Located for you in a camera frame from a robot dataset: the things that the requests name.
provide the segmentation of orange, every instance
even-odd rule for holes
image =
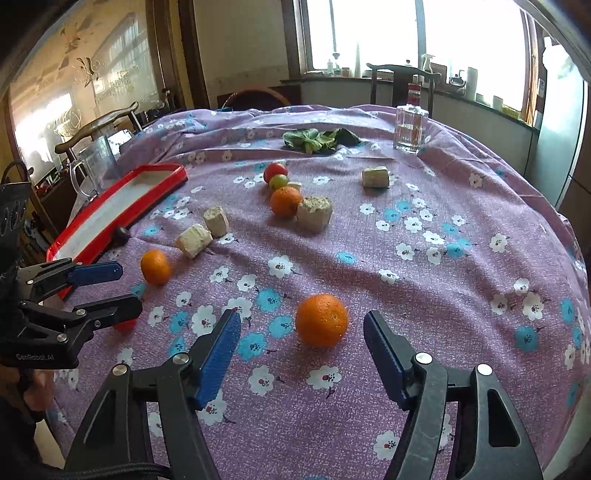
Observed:
[[[349,326],[345,306],[328,294],[312,295],[301,302],[295,319],[295,331],[308,346],[336,345]]]
[[[269,204],[271,210],[280,218],[293,218],[297,213],[297,206],[302,201],[303,196],[298,189],[294,187],[281,187],[273,192]]]
[[[139,266],[142,269],[146,282],[152,285],[164,285],[172,273],[168,258],[160,250],[150,250],[144,253]]]

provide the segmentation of clear plastic container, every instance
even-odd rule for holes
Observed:
[[[423,144],[429,112],[421,108],[421,86],[408,84],[408,103],[396,107],[394,147],[416,154]]]

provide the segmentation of cable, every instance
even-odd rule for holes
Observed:
[[[174,480],[171,469],[157,463],[127,463],[126,465],[115,465],[104,468],[94,468],[79,472],[52,471],[45,472],[47,480],[103,480],[120,475],[132,473],[151,473]]]

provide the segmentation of wooden chair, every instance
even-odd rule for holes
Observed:
[[[290,105],[290,101],[282,94],[267,87],[259,87],[234,92],[224,102],[222,108],[230,107],[235,111],[244,111],[250,108],[271,111],[275,108]]]
[[[433,118],[433,95],[435,92],[435,85],[441,80],[441,73],[428,73],[424,70],[408,65],[372,65],[366,64],[371,69],[371,94],[369,97],[369,103],[375,105],[376,91],[378,90],[378,70],[387,70],[392,72],[392,106],[398,106],[406,100],[408,96],[408,89],[406,86],[412,82],[413,75],[420,75],[429,82],[429,98],[428,107],[429,118]],[[405,88],[397,90],[396,86],[396,74],[404,76],[408,81],[404,83]]]
[[[96,120],[93,120],[89,124],[86,124],[85,126],[80,128],[76,132],[76,134],[67,142],[57,144],[54,149],[55,152],[58,155],[65,152],[70,162],[75,162],[77,158],[73,150],[74,145],[76,145],[80,140],[86,137],[91,137],[92,141],[94,141],[97,138],[102,137],[103,135],[113,135],[115,133],[115,126],[113,125],[113,122],[115,122],[115,120],[121,118],[122,116],[128,116],[129,120],[131,121],[131,125],[133,125],[133,127],[135,128],[135,132],[140,132],[142,130],[142,127],[140,126],[138,119],[134,114],[138,107],[138,102],[134,102],[127,108],[122,108],[121,110],[114,110],[112,112],[106,113],[101,117],[98,117]]]

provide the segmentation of wall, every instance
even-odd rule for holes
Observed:
[[[302,103],[349,107],[369,103],[371,83],[360,80],[317,80],[302,83]],[[391,104],[392,87],[378,84],[376,103]],[[462,100],[435,94],[433,118],[485,144],[522,175],[530,151],[532,130],[496,112]]]
[[[194,0],[207,95],[278,85],[289,77],[280,0]]]

